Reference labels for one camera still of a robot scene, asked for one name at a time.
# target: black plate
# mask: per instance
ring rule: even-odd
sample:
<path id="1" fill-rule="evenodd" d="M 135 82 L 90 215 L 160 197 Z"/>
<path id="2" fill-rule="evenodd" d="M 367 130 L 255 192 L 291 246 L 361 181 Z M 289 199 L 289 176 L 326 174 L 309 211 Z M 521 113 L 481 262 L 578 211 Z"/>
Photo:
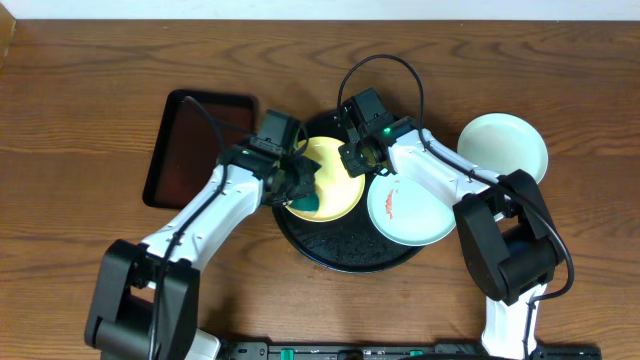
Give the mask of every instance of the black plate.
<path id="1" fill-rule="evenodd" d="M 322 114 L 307 123 L 309 136 L 328 136 L 349 141 L 335 112 Z M 370 273 L 400 265 L 422 247 L 397 244 L 382 235 L 371 222 L 367 194 L 375 175 L 367 175 L 364 193 L 347 215 L 329 222 L 314 223 L 274 207 L 273 216 L 289 242 L 309 259 L 330 269 Z"/>

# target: white plate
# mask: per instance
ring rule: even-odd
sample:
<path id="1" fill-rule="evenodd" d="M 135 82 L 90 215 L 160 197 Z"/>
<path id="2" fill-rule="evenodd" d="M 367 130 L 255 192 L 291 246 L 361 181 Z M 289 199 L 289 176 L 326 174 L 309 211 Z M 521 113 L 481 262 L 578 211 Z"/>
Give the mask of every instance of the white plate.
<path id="1" fill-rule="evenodd" d="M 504 175 L 522 169 L 537 183 L 549 164 L 540 133 L 526 121 L 501 113 L 482 115 L 470 122 L 458 139 L 458 154 Z"/>
<path id="2" fill-rule="evenodd" d="M 432 244 L 456 226 L 451 209 L 413 180 L 399 175 L 373 179 L 367 208 L 378 231 L 402 245 Z"/>

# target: white wall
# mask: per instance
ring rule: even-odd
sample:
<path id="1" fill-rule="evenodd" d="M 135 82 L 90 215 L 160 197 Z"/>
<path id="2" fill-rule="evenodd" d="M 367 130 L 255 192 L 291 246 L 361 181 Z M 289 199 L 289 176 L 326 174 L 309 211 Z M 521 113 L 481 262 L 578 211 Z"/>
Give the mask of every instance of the white wall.
<path id="1" fill-rule="evenodd" d="M 640 20 L 640 0 L 0 0 L 17 19 Z"/>

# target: wooden table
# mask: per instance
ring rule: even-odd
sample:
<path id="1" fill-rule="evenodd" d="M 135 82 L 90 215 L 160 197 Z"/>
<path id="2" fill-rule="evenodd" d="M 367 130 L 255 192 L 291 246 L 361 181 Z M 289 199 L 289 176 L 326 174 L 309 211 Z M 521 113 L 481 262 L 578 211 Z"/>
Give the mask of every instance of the wooden table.
<path id="1" fill-rule="evenodd" d="M 542 133 L 542 192 L 577 278 L 542 305 L 537 335 L 640 357 L 640 24 L 21 21 L 0 73 L 0 358 L 97 358 L 82 333 L 102 254 L 175 214 L 141 201 L 171 90 L 254 94 L 306 119 L 378 52 L 417 68 L 428 127 L 453 148 L 488 112 Z M 369 86 L 416 115 L 397 64 L 367 65 L 346 93 Z M 261 208 L 204 272 L 199 323 L 232 339 L 431 343 L 479 339 L 484 306 L 455 233 L 346 275 L 298 254 Z"/>

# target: yellow plate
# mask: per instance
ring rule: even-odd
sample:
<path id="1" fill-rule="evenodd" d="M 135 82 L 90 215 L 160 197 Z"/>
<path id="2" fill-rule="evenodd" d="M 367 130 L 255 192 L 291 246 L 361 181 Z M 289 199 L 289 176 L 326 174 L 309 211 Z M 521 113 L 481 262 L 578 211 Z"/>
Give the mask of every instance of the yellow plate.
<path id="1" fill-rule="evenodd" d="M 342 141 L 326 136 L 309 139 L 304 156 L 318 162 L 322 168 L 315 173 L 316 193 L 320 199 L 318 211 L 306 212 L 287 209 L 295 216 L 308 221 L 326 222 L 339 219 L 353 209 L 364 192 L 364 175 L 350 178 L 342 166 L 338 147 Z"/>

